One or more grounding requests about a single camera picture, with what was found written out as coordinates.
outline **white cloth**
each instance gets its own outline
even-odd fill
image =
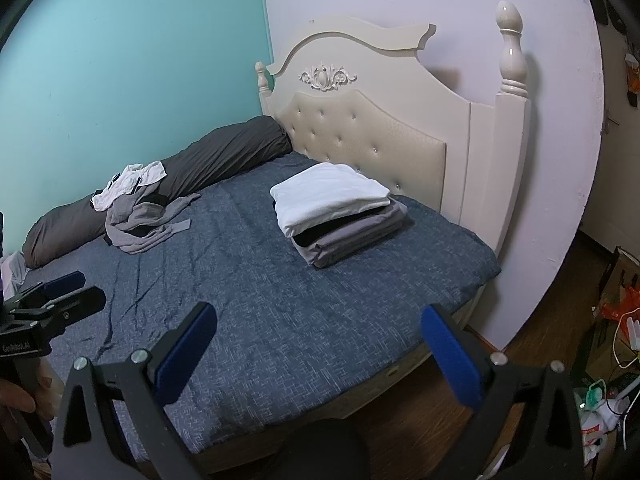
[[[91,203],[96,211],[107,211],[117,197],[131,194],[136,186],[148,186],[155,184],[166,177],[162,162],[156,160],[151,164],[129,164],[122,173],[115,175],[104,190],[91,198]]]
[[[18,289],[24,283],[24,277],[27,275],[28,270],[22,253],[15,252],[0,260],[2,295],[5,301],[18,292]]]
[[[346,164],[322,162],[270,190],[287,238],[334,218],[389,205],[389,190]]]

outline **carved floral ornament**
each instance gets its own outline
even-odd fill
[[[320,62],[319,66],[312,66],[311,70],[305,70],[300,74],[300,81],[311,85],[311,88],[321,92],[337,90],[338,86],[356,81],[356,75],[349,75],[343,66],[336,68],[333,65],[325,65]]]

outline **clutter on floor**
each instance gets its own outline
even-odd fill
[[[629,435],[640,431],[639,276],[640,261],[616,248],[572,367],[588,478],[599,478],[615,452],[626,452]]]

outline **bedpost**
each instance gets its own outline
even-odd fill
[[[527,60],[520,47],[522,18],[511,2],[495,13],[504,44],[500,56],[502,83],[495,97],[494,134],[484,200],[476,234],[499,253],[518,195],[529,136]]]
[[[267,78],[264,75],[264,70],[264,63],[258,61],[255,64],[255,72],[258,75],[258,95],[260,96],[260,106],[262,107],[263,115],[271,115],[267,99],[271,95],[271,90],[269,90],[269,81],[267,81]]]
[[[527,97],[527,60],[520,47],[522,17],[515,5],[501,1],[495,11],[495,21],[504,40],[500,56],[500,92]]]

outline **headboard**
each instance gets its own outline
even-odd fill
[[[520,14],[500,2],[496,20],[504,47],[494,106],[460,97],[418,62],[435,25],[381,28],[337,16],[312,20],[277,62],[256,63],[262,112],[297,152],[349,164],[498,253],[520,184],[529,100]]]

